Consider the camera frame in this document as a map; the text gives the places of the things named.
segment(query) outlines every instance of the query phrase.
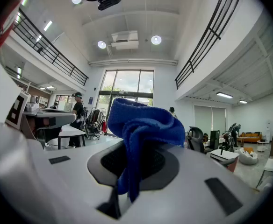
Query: floor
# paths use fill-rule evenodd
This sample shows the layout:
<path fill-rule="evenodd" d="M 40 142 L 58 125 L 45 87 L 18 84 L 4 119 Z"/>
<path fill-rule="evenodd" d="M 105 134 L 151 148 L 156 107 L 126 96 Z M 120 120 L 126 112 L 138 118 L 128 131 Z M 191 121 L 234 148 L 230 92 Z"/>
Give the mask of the floor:
<path fill-rule="evenodd" d="M 70 138 L 63 138 L 61 139 L 61 149 L 65 149 L 65 147 L 69 144 L 69 139 Z M 109 142 L 113 139 L 116 139 L 115 137 L 111 137 L 111 136 L 106 136 L 106 135 L 101 135 L 100 136 L 100 139 L 96 139 L 96 140 L 89 140 L 87 138 L 85 138 L 85 142 L 86 142 L 86 146 L 89 146 L 89 145 L 95 145 L 95 144 L 100 144 L 100 143 L 104 143 L 104 142 Z M 57 150 L 57 139 L 53 139 L 53 140 L 50 140 L 48 142 L 48 144 L 51 145 L 51 147 L 45 147 L 44 149 L 46 151 L 53 151 L 53 150 Z"/>
<path fill-rule="evenodd" d="M 257 144 L 254 143 L 244 143 L 244 147 L 252 147 L 254 152 L 258 154 L 258 162 L 255 165 L 244 165 L 239 160 L 237 162 L 234 175 L 241 178 L 245 183 L 247 183 L 250 187 L 255 188 L 260 180 L 260 177 L 263 172 L 263 168 L 269 158 L 271 145 L 268 145 L 268 150 L 264 152 L 257 151 Z"/>

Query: sofa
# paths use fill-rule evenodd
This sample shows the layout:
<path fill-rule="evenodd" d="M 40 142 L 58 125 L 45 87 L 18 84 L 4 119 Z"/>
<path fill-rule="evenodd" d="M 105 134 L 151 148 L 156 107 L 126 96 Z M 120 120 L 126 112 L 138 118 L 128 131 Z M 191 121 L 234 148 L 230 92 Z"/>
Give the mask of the sofa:
<path fill-rule="evenodd" d="M 238 142 L 257 142 L 258 140 L 261 140 L 262 134 L 261 132 L 247 132 L 242 133 L 239 138 L 237 139 Z"/>

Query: railing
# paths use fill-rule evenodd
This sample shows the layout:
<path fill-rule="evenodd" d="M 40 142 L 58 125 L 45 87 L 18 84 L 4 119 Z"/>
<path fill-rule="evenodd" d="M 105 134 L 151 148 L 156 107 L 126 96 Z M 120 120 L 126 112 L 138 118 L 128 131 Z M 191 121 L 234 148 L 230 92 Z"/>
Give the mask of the railing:
<path fill-rule="evenodd" d="M 13 30 L 59 70 L 78 83 L 86 84 L 88 77 L 51 44 L 20 8 L 14 21 Z"/>
<path fill-rule="evenodd" d="M 215 42 L 221 39 L 221 35 L 223 35 L 225 32 L 225 28 L 231 16 L 233 15 L 238 2 L 239 0 L 224 0 L 224 2 L 223 0 L 219 0 L 217 2 L 215 11 L 212 14 L 212 17 L 203 33 L 203 36 L 201 37 L 198 45 L 191 54 L 187 63 L 175 79 L 177 89 L 191 73 L 194 73 L 194 70 L 198 67 L 200 62 L 214 46 Z"/>

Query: air conditioner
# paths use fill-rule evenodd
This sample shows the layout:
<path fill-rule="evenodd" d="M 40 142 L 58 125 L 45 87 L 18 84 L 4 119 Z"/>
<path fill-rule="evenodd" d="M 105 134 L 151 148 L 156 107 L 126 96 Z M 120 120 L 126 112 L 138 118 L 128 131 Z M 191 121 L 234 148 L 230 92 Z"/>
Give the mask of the air conditioner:
<path fill-rule="evenodd" d="M 137 31 L 117 32 L 112 37 L 114 42 L 111 45 L 117 50 L 138 49 Z"/>

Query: person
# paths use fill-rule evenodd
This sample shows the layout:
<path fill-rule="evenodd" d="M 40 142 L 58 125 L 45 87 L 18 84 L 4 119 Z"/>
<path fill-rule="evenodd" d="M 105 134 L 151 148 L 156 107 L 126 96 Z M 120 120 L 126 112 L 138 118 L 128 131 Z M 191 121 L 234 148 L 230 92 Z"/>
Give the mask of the person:
<path fill-rule="evenodd" d="M 238 136 L 239 136 L 239 129 L 240 129 L 240 125 L 236 125 L 236 126 L 234 126 L 234 128 L 233 128 L 233 130 L 232 130 L 232 132 L 231 132 L 231 136 L 233 137 L 233 139 L 234 139 L 234 147 L 238 147 L 238 145 L 237 145 L 237 134 L 236 134 L 236 132 L 238 133 Z"/>
<path fill-rule="evenodd" d="M 79 129 L 80 127 L 80 116 L 84 109 L 84 103 L 82 101 L 82 95 L 80 92 L 76 92 L 74 95 L 76 101 L 72 113 L 76 114 L 76 120 L 70 124 L 73 128 Z M 80 146 L 79 137 L 70 137 L 68 148 L 75 148 Z"/>
<path fill-rule="evenodd" d="M 177 115 L 174 113 L 175 112 L 175 109 L 174 107 L 170 107 L 170 113 L 172 114 L 172 116 L 174 116 L 175 118 L 177 118 Z"/>
<path fill-rule="evenodd" d="M 57 109 L 57 102 L 54 103 L 54 105 L 52 107 L 50 107 L 51 109 Z"/>

